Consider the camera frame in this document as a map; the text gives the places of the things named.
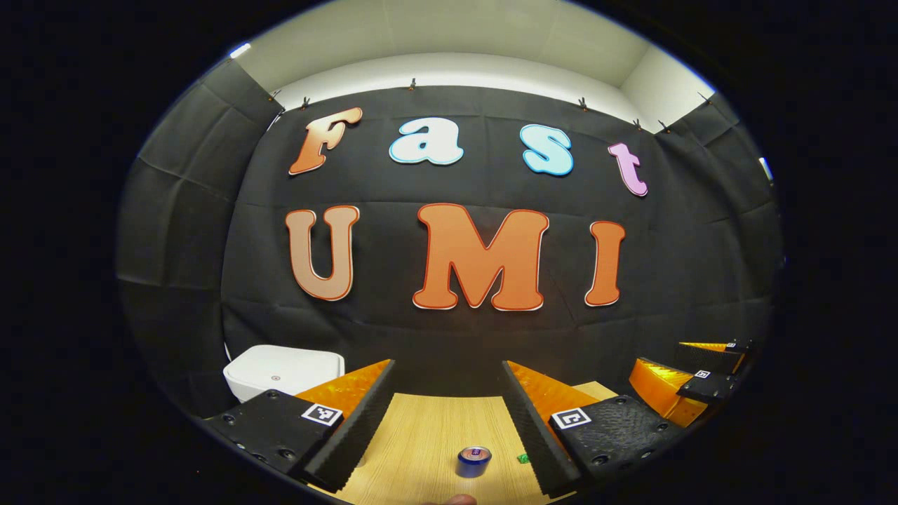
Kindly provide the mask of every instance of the blue can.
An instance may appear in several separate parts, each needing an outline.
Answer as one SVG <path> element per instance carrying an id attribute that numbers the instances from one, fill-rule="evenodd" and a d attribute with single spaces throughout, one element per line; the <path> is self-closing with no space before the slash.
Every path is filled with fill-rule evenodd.
<path id="1" fill-rule="evenodd" d="M 455 473 L 468 479 L 480 477 L 487 471 L 487 465 L 492 458 L 492 453 L 486 447 L 465 447 L 458 453 L 458 465 L 455 467 Z"/>

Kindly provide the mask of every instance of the orange letter m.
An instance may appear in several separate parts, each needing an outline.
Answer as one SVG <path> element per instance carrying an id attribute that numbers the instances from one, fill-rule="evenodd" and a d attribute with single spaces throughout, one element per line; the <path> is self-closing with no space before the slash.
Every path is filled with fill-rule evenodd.
<path id="1" fill-rule="evenodd" d="M 450 269 L 462 286 L 468 305 L 479 307 L 502 273 L 498 293 L 490 300 L 498 310 L 536 310 L 542 234 L 549 219 L 534 210 L 513 210 L 489 246 L 480 239 L 468 211 L 449 203 L 426 205 L 418 219 L 427 225 L 427 271 L 424 287 L 412 297 L 416 306 L 450 309 L 458 296 L 449 289 Z"/>

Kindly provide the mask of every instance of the orange letter f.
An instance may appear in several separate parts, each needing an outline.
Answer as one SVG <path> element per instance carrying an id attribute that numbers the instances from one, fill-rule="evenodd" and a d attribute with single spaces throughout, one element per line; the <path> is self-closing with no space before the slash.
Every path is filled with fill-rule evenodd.
<path id="1" fill-rule="evenodd" d="M 321 153 L 321 148 L 327 144 L 330 151 L 339 144 L 340 139 L 343 138 L 343 132 L 346 131 L 346 124 L 343 121 L 355 124 L 361 119 L 362 110 L 353 107 L 348 111 L 337 112 L 309 123 L 309 126 L 305 127 L 309 133 L 305 136 L 303 148 L 299 150 L 299 157 L 290 166 L 288 173 L 297 175 L 322 166 L 327 160 L 327 156 Z"/>

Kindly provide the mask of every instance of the light wood surface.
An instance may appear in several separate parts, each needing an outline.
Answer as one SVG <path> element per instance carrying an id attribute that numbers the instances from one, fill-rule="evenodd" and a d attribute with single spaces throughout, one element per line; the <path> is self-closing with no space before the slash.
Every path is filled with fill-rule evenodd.
<path id="1" fill-rule="evenodd" d="M 616 396 L 597 382 L 574 387 L 597 401 Z M 473 479 L 455 474 L 458 452 L 468 446 L 493 454 L 486 473 Z M 443 503 L 458 493 L 470 494 L 478 505 L 542 505 L 564 498 L 540 492 L 533 467 L 517 460 L 524 452 L 501 396 L 396 394 L 346 486 L 337 493 L 315 489 L 356 505 Z"/>

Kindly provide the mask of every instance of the black fabric backdrop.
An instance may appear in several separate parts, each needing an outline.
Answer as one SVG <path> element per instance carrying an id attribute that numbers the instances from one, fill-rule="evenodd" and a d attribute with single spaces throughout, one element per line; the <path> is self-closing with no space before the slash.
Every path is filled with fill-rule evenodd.
<path id="1" fill-rule="evenodd" d="M 234 402 L 222 377 L 222 257 L 247 163 L 281 111 L 225 61 L 156 125 L 123 189 L 122 305 L 149 369 L 189 412 L 212 415 Z"/>
<path id="2" fill-rule="evenodd" d="M 762 341 L 782 257 L 776 206 L 757 148 L 723 98 L 712 101 L 671 125 L 672 133 L 656 135 L 571 103 L 475 87 L 357 93 L 285 113 L 256 146 L 233 205 L 221 277 L 232 357 L 269 343 L 337 352 L 347 370 L 396 359 L 401 392 L 435 395 L 498 394 L 499 361 L 511 359 L 569 384 L 598 380 L 633 394 L 628 376 L 636 357 L 670 361 L 678 341 Z M 305 126 L 356 106 L 363 118 L 325 152 L 324 166 L 288 176 Z M 448 166 L 393 162 L 388 149 L 400 125 L 429 116 L 455 121 L 463 158 Z M 530 123 L 568 134 L 569 175 L 527 168 L 519 131 Z M 640 160 L 645 198 L 627 191 L 607 152 L 619 142 Z M 448 311 L 415 307 L 427 257 L 417 212 L 436 202 L 464 205 L 486 243 L 513 209 L 546 214 L 544 306 L 508 313 L 489 303 L 470 308 L 461 297 Z M 313 264 L 328 275 L 330 230 L 321 216 L 342 204 L 361 211 L 353 227 L 355 278 L 345 298 L 327 302 L 296 284 L 284 218 L 315 211 Z M 583 301 L 596 220 L 619 223 L 627 234 L 621 298 L 612 306 Z M 451 287 L 461 295 L 454 275 Z"/>

